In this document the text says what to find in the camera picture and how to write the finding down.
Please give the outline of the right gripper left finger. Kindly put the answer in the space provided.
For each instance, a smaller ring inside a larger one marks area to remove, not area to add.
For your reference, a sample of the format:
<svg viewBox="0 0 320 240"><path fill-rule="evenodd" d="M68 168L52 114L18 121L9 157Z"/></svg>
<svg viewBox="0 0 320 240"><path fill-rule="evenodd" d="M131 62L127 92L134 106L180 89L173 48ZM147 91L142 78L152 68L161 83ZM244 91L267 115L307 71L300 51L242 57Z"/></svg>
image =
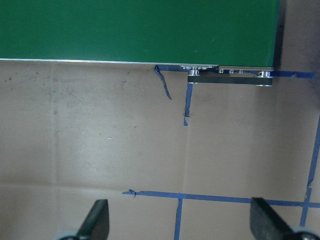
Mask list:
<svg viewBox="0 0 320 240"><path fill-rule="evenodd" d="M107 199L98 199L76 233L78 240L106 240L110 232L109 205Z"/></svg>

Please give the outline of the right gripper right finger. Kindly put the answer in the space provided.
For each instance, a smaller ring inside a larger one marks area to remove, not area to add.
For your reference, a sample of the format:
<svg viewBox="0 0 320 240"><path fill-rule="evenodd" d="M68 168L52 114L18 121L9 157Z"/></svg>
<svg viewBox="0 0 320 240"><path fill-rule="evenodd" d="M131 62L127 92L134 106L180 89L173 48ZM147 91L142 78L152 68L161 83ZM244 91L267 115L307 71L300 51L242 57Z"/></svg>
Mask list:
<svg viewBox="0 0 320 240"><path fill-rule="evenodd" d="M250 203L250 231L256 240L295 240L295 232L261 197Z"/></svg>

